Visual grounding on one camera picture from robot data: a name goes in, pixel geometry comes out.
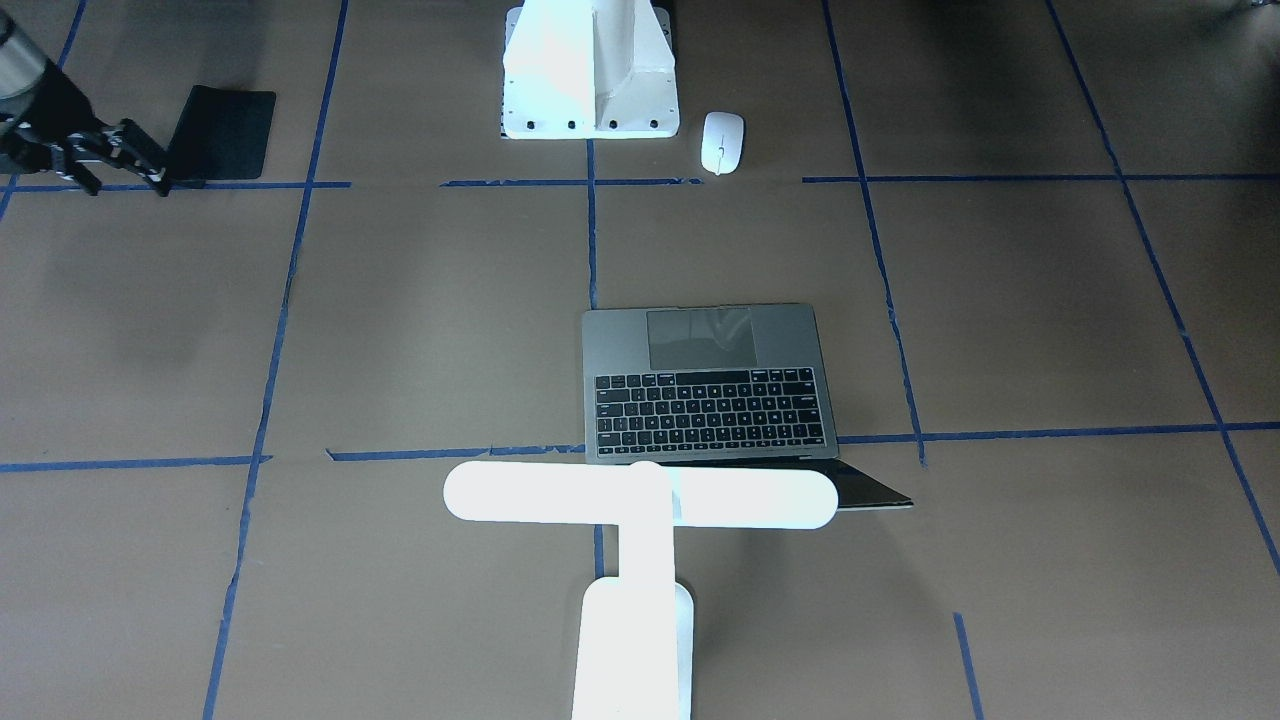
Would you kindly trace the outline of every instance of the black mouse pad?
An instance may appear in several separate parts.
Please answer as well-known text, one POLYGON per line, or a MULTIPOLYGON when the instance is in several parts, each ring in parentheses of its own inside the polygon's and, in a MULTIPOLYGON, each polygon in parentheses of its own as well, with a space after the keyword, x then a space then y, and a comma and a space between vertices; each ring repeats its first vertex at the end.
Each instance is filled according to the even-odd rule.
POLYGON ((275 94, 197 85, 169 142, 168 177, 178 181, 262 177, 275 94))

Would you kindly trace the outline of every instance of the blue tape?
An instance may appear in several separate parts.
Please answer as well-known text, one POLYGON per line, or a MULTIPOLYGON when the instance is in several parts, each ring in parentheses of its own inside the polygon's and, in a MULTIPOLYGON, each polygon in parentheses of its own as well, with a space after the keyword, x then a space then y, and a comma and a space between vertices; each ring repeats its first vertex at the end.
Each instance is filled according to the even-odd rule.
POLYGON ((964 615, 951 614, 956 624, 956 641, 960 643, 960 659, 964 662, 964 676, 969 684, 969 702, 973 703, 974 720, 986 720, 982 711, 982 694, 978 692, 978 675, 973 669, 973 653, 969 651, 969 633, 964 628, 964 615))
POLYGON ((1210 388, 1208 377, 1201 366, 1199 356, 1196 352, 1196 345, 1192 342, 1190 333, 1187 332, 1187 323, 1183 322, 1183 315, 1178 310, 1178 302, 1174 301, 1174 293, 1169 287, 1169 281, 1165 278, 1164 269, 1161 269, 1160 259, 1156 258, 1156 247, 1151 242, 1151 236, 1147 233, 1147 225, 1143 223, 1142 213, 1138 210, 1138 202, 1134 200, 1133 192, 1129 188, 1129 182, 1125 179, 1124 170, 1120 168, 1120 158, 1116 155, 1115 146, 1111 143, 1111 137, 1107 135, 1107 128, 1102 123, 1102 114, 1098 113, 1098 106, 1093 101, 1093 94, 1089 92, 1089 86, 1084 81, 1084 73, 1080 70, 1080 64, 1076 61, 1075 53, 1071 50, 1071 42, 1066 37, 1066 28, 1062 27, 1062 20, 1057 15, 1053 0, 1044 0, 1044 5, 1048 8, 1050 18, 1052 18, 1053 27, 1057 29, 1057 36, 1061 40, 1062 49, 1071 64, 1071 70, 1075 73, 1075 79, 1080 85, 1080 92, 1084 95, 1084 100, 1089 106, 1093 122, 1098 128, 1098 133, 1102 136, 1102 146, 1106 149, 1107 156, 1111 158, 1111 165, 1115 169, 1116 177, 1120 178, 1120 187, 1124 190, 1125 202, 1129 205, 1129 213, 1133 215, 1133 222, 1138 227, 1138 236, 1142 238, 1142 246, 1147 251, 1147 260, 1151 263, 1151 269, 1156 275, 1157 283, 1160 284, 1160 292, 1165 296, 1165 304, 1169 306, 1169 311, 1174 316, 1174 325, 1178 328, 1178 334, 1183 340, 1183 347, 1187 350, 1187 357, 1190 360, 1192 369, 1196 372, 1196 379, 1201 386, 1201 392, 1204 393, 1204 401, 1208 404, 1210 413, 1213 415, 1213 425, 1222 437, 1222 445, 1226 446, 1226 454, 1231 460, 1231 468, 1235 470, 1236 480, 1239 482, 1240 489, 1244 492, 1244 497, 1249 503, 1249 510, 1253 514, 1253 521, 1257 524, 1258 533, 1262 536, 1262 543, 1267 550, 1267 555, 1271 557, 1271 564, 1275 568, 1276 574, 1280 575, 1280 552, 1276 551, 1275 539, 1271 537, 1271 530, 1267 527, 1261 509, 1258 507, 1257 498, 1253 495, 1253 487, 1249 484, 1249 478, 1244 473, 1244 466, 1240 464, 1240 460, 1235 454, 1235 445, 1231 442, 1231 434, 1228 430, 1226 423, 1222 420, 1222 413, 1217 406, 1217 400, 1213 397, 1212 388, 1210 388))
MULTIPOLYGON (((205 190, 347 190, 352 187, 351 181, 324 181, 324 182, 210 182, 204 187, 174 186, 173 192, 201 192, 205 190)), ((147 184, 104 184, 101 192, 154 192, 155 188, 147 184)), ((28 184, 14 188, 14 192, 81 192, 74 184, 28 184)))
POLYGON ((897 323, 897 310, 893 306, 893 290, 888 282, 888 269, 884 265, 884 250, 881 247, 879 228, 876 223, 876 208, 872 204, 872 191, 867 182, 867 168, 863 165, 863 150, 858 142, 858 126, 854 122, 854 106, 849 99, 849 82, 845 78, 844 61, 840 59, 840 45, 836 41, 836 26, 831 19, 831 3, 822 0, 822 14, 827 22, 827 40, 831 44, 831 58, 836 65, 836 79, 840 82, 840 97, 845 108, 845 122, 849 124, 849 142, 854 149, 854 164, 858 167, 858 181, 863 191, 863 206, 867 210, 867 227, 872 233, 872 249, 876 251, 876 266, 879 269, 881 282, 884 284, 884 306, 888 311, 888 324, 893 331, 893 342, 897 345, 899 364, 902 368, 902 389, 906 393, 906 407, 911 414, 911 430, 915 433, 915 447, 920 456, 920 465, 928 466, 924 455, 924 438, 920 429, 920 414, 915 406, 915 391, 911 389, 911 372, 906 364, 906 348, 902 346, 902 329, 897 323))
POLYGON ((67 41, 63 42, 63 51, 58 55, 59 69, 65 69, 67 58, 72 54, 72 45, 76 42, 76 36, 79 35, 81 20, 84 19, 84 10, 88 8, 88 0, 79 0, 76 5, 76 17, 72 18, 72 27, 67 31, 67 41))
POLYGON ((325 450, 334 462, 370 462, 380 460, 429 460, 436 457, 492 457, 518 455, 577 455, 586 452, 585 445, 524 445, 511 447, 445 447, 439 450, 384 450, 371 452, 334 452, 325 450))
POLYGON ((227 657, 227 639, 230 635, 232 615, 236 610, 236 594, 239 588, 241 570, 244 565, 244 546, 248 542, 250 503, 257 492, 257 477, 261 468, 264 445, 266 443, 266 428, 271 418, 275 380, 280 370, 284 332, 289 322, 289 297, 293 291, 293 278, 298 270, 298 255, 302 249, 302 237, 306 232, 307 214, 311 208, 311 192, 315 187, 316 168, 320 164, 320 147, 324 143, 325 120, 329 115, 329 102, 333 97, 334 78, 338 73, 338 58, 342 51, 342 38, 347 26, 347 4, 348 0, 342 0, 342 6, 338 12, 338 28, 334 31, 333 51, 329 55, 329 73, 325 79, 324 96, 320 101, 320 118, 316 120, 315 140, 311 145, 311 163, 307 168, 306 186, 302 190, 302 206, 298 209, 298 225, 293 234, 289 270, 284 278, 280 314, 275 325, 275 342, 271 347, 271 364, 266 374, 266 388, 262 392, 262 418, 259 421, 257 434, 253 439, 253 456, 248 468, 248 479, 244 483, 244 502, 241 506, 239 538, 236 546, 236 570, 232 574, 230 583, 227 585, 227 594, 223 600, 223 616, 218 626, 218 643, 214 647, 214 662, 209 673, 209 689, 205 694, 204 720, 212 720, 214 707, 218 702, 218 687, 221 682, 223 662, 227 657))
POLYGON ((586 297, 591 310, 599 307, 595 287, 595 141, 586 141, 586 297))
POLYGON ((248 465, 251 455, 219 457, 140 457, 133 460, 63 460, 52 462, 0 462, 0 473, 51 473, 63 470, 133 470, 150 468, 197 468, 207 465, 248 465))

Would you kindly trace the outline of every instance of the laptop keyboard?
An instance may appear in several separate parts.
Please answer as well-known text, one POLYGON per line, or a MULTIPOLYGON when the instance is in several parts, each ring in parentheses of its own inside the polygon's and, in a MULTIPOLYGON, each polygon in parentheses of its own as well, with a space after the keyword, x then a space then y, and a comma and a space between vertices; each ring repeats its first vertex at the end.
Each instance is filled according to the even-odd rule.
POLYGON ((824 442, 813 368, 595 377, 600 455, 824 442))

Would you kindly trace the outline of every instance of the trackpad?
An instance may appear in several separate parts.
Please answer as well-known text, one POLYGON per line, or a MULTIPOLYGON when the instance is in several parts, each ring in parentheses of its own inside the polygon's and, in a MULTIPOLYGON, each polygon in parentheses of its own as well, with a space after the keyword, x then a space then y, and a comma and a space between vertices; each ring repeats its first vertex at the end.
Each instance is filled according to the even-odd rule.
POLYGON ((748 307, 653 310, 648 319, 649 366, 654 370, 756 365, 748 307))

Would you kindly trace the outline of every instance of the grid line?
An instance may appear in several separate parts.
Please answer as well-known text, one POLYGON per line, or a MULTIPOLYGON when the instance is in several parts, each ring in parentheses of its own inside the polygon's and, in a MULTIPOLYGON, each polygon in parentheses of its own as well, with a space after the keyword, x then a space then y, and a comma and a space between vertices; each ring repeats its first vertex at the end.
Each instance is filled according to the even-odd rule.
POLYGON ((920 428, 920 414, 915 406, 915 391, 911 388, 911 372, 908 368, 906 348, 902 345, 902 328, 897 322, 897 309, 893 305, 893 288, 890 284, 888 269, 884 265, 884 250, 881 246, 879 228, 876 223, 876 208, 872 204, 872 190, 867 181, 867 168, 863 164, 863 150, 861 145, 858 142, 858 126, 854 122, 854 105, 849 97, 849 81, 845 77, 845 63, 840 58, 840 44, 836 40, 836 24, 831 18, 829 0, 822 0, 822 14, 827 23, 827 41, 831 44, 831 59, 836 67, 836 81, 840 86, 840 97, 845 109, 845 124, 849 128, 849 142, 854 151, 854 165, 858 168, 858 177, 855 181, 861 188, 863 209, 867 211, 867 227, 872 236, 872 249, 876 251, 876 266, 881 274, 881 283, 884 286, 884 306, 888 313, 888 324, 893 331, 893 342, 897 345, 897 359, 902 369, 902 389, 906 393, 906 407, 911 415, 911 430, 915 432, 915 446, 920 457, 920 465, 928 466, 928 459, 924 452, 923 430, 920 428))
POLYGON ((239 589, 241 570, 244 566, 244 547, 248 542, 250 505, 257 491, 259 470, 265 455, 262 452, 266 443, 266 430, 271 418, 271 401, 275 396, 275 380, 280 369, 280 356, 284 348, 284 334, 289 322, 289 301, 293 292, 293 279, 298 270, 298 256, 302 250, 302 238, 306 233, 307 215, 311 209, 311 193, 316 178, 316 168, 320 164, 320 149, 324 145, 325 120, 329 114, 329 101, 333 97, 333 86, 338 74, 338 58, 342 53, 342 38, 347 26, 347 4, 342 0, 338 10, 337 29, 334 31, 333 50, 329 56, 329 73, 325 78, 324 95, 320 100, 320 117, 316 120, 315 140, 311 145, 311 160, 307 168, 306 186, 302 190, 302 204, 298 208, 298 224, 293 236, 293 249, 289 255, 288 274, 284 278, 284 292, 280 299, 280 311, 276 318, 275 341, 271 347, 271 360, 266 375, 266 387, 262 392, 262 416, 259 421, 257 434, 253 439, 253 454, 250 459, 248 478, 244 483, 244 501, 241 506, 239 536, 236 546, 236 569, 227 585, 227 596, 223 601, 221 620, 218 626, 218 642, 214 646, 212 667, 209 673, 209 689, 205 694, 204 720, 212 720, 214 708, 218 701, 218 688, 221 682, 223 662, 227 657, 227 642, 230 635, 232 616, 236 610, 236 596, 239 589))
POLYGON ((1231 461, 1231 468, 1235 470, 1236 480, 1239 482, 1244 498, 1249 505, 1249 511, 1253 514, 1253 521, 1258 527, 1258 533, 1262 536, 1262 544, 1266 548, 1267 555, 1271 557, 1271 565, 1276 574, 1280 574, 1280 552, 1276 550, 1275 539, 1271 537, 1271 529, 1267 527, 1266 518, 1262 515, 1262 507, 1258 505, 1257 497, 1253 495, 1253 487, 1249 483, 1249 478, 1244 473, 1240 457, 1235 452, 1235 445, 1231 442, 1231 433, 1228 430, 1226 423, 1222 420, 1222 413, 1217 406, 1217 400, 1213 397, 1213 391, 1208 384, 1208 378, 1204 375, 1204 369, 1196 352, 1196 345, 1192 342, 1192 336, 1187 331, 1187 323, 1183 320, 1183 315, 1178 310, 1178 302, 1174 300, 1172 290, 1169 287, 1165 272, 1160 266, 1160 259, 1156 256, 1156 247, 1152 245, 1151 237, 1147 233, 1147 225, 1142 220, 1142 213, 1138 210, 1138 202, 1134 200, 1133 191, 1129 187, 1129 181, 1125 178, 1124 170, 1120 167, 1120 158, 1116 155, 1115 146, 1107 133, 1106 124, 1102 122, 1102 114, 1098 111, 1098 106, 1093 101, 1093 94, 1089 92, 1089 86, 1084 79, 1084 72, 1080 69, 1075 53, 1071 50, 1071 42, 1066 36, 1066 28, 1062 26, 1057 9, 1053 6, 1053 0, 1044 0, 1044 5, 1048 9, 1050 18, 1053 20, 1053 28, 1057 31, 1057 36, 1062 42, 1062 50, 1066 53, 1066 58, 1071 64, 1071 72, 1075 73, 1075 79, 1080 86, 1080 94, 1084 96, 1084 100, 1089 106, 1089 113, 1093 115, 1093 122, 1098 128, 1102 145, 1107 151, 1107 156, 1111 158, 1116 179, 1120 182, 1120 187, 1124 191, 1125 201, 1129 204, 1129 213, 1133 215, 1133 222, 1138 228, 1143 249, 1147 251, 1147 259, 1151 261, 1152 273, 1160 283, 1160 291, 1165 296, 1165 304, 1169 306, 1169 311, 1174 318, 1178 334, 1181 337, 1183 347, 1187 350, 1187 357, 1196 372, 1197 380, 1199 380, 1201 391, 1204 393, 1204 401, 1208 404, 1210 413, 1213 415, 1213 424, 1217 427, 1217 430, 1222 437, 1222 445, 1226 447, 1226 455, 1231 461))

